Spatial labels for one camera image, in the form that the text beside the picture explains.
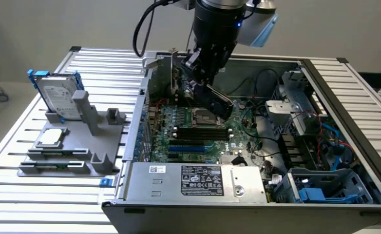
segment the green circuit board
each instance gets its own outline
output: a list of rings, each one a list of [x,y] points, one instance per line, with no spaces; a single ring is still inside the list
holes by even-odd
[[[232,156],[238,150],[246,150],[246,144],[249,141],[254,141],[242,131],[241,120],[242,116],[250,122],[251,113],[246,110],[233,110],[228,121],[217,120],[213,123],[204,124],[204,120],[194,118],[196,111],[206,111],[202,108],[178,107],[173,105],[164,105],[160,107],[157,114],[160,126],[156,125],[153,129],[153,150],[150,155],[152,162],[190,162],[190,163],[217,163],[221,156]],[[205,140],[205,152],[204,153],[178,153],[178,158],[168,158],[169,154],[169,141],[174,140],[173,137],[174,127],[186,128],[221,128],[232,129],[233,137],[229,141],[221,140]],[[254,136],[257,136],[255,129],[250,129],[249,125],[245,130]]]

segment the floor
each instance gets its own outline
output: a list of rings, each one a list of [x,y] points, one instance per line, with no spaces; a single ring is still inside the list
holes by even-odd
[[[20,117],[37,92],[30,83],[0,82],[9,100],[0,102],[0,140]]]

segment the small circuit board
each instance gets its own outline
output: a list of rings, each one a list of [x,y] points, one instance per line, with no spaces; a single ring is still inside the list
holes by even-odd
[[[152,162],[230,164],[237,156],[242,156],[249,165],[255,165],[250,160],[250,146],[257,140],[242,131],[242,123],[246,122],[245,130],[257,136],[250,112],[245,114],[245,110],[234,108],[226,121],[204,108],[165,104],[150,108],[149,112]]]

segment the gray wall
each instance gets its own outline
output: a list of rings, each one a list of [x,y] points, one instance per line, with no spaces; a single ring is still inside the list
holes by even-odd
[[[0,0],[0,80],[53,70],[72,45],[130,49],[152,0]],[[236,53],[346,57],[361,71],[381,69],[381,0],[275,0],[279,21],[262,49]],[[149,49],[184,49],[192,12],[156,10]]]

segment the power supply label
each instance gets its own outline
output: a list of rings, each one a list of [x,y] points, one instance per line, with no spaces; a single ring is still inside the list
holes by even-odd
[[[185,196],[224,196],[220,166],[182,166],[181,190]]]

